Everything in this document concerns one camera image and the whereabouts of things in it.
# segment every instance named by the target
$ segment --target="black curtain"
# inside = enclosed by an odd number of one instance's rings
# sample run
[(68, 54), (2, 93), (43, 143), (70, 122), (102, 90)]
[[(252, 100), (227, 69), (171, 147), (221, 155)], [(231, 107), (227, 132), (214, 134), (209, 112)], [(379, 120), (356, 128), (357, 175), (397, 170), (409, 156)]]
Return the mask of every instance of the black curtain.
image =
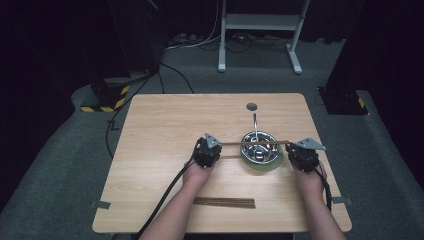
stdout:
[[(213, 36), (221, 31), (222, 0), (217, 0), (218, 19)], [(311, 0), (300, 39), (327, 43), (349, 36), (365, 0)], [(216, 1), (167, 0), (165, 4), (170, 36), (179, 33), (209, 36), (214, 26)], [(301, 0), (227, 0), (228, 13), (298, 14)], [(267, 31), (253, 31), (258, 34)], [(273, 32), (275, 36), (290, 37), (292, 32)]]

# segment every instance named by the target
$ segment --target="person's hand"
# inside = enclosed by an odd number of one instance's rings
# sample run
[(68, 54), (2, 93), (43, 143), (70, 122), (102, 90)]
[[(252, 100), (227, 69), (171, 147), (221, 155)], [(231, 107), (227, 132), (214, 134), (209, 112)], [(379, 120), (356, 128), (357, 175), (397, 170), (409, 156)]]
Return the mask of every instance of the person's hand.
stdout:
[(183, 186), (190, 186), (199, 190), (208, 181), (213, 168), (214, 165), (212, 167), (202, 168), (199, 164), (194, 162), (183, 175)]
[[(327, 178), (327, 173), (325, 172), (321, 161), (315, 169), (320, 172), (324, 178)], [(315, 171), (302, 172), (295, 166), (293, 166), (293, 170), (297, 178), (297, 187), (302, 193), (303, 199), (305, 201), (323, 200), (322, 193), (324, 191), (324, 184), (322, 183), (320, 176)]]

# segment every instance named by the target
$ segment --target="wooden table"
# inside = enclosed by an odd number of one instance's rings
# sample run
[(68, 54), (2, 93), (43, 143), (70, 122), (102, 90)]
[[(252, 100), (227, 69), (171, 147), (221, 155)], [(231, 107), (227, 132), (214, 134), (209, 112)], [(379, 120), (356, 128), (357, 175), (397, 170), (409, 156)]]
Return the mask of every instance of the wooden table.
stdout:
[[(98, 233), (138, 232), (171, 181), (190, 158), (205, 132), (221, 142), (240, 141), (253, 130), (256, 103), (258, 130), (277, 140), (312, 137), (321, 142), (302, 95), (290, 94), (167, 94), (137, 95), (122, 129), (93, 230)], [(333, 197), (340, 196), (325, 152), (318, 151)], [(280, 167), (269, 172), (249, 168), (240, 147), (223, 147), (221, 158), (199, 197), (254, 198), (255, 209), (194, 205), (187, 232), (307, 231), (302, 198), (284, 151)], [(175, 185), (164, 205), (181, 186)], [(343, 231), (352, 227), (344, 204), (333, 215)]]

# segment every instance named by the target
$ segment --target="forearm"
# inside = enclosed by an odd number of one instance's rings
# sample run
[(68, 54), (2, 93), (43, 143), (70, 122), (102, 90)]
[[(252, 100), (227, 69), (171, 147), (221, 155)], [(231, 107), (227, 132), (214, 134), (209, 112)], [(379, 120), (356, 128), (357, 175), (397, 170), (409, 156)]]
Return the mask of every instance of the forearm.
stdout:
[(139, 239), (183, 239), (197, 191), (196, 188), (183, 186)]
[(324, 201), (306, 200), (305, 204), (309, 232), (313, 240), (346, 239)]

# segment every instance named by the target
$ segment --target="yellow and black hazard tape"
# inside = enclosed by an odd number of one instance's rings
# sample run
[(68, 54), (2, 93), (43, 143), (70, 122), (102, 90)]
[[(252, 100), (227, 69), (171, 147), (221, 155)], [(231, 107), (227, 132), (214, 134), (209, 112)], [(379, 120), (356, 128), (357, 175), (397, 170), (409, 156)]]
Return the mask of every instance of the yellow and black hazard tape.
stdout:
[(125, 97), (128, 93), (130, 86), (124, 87), (118, 97), (118, 100), (112, 106), (81, 106), (83, 112), (114, 112), (122, 107), (125, 103)]

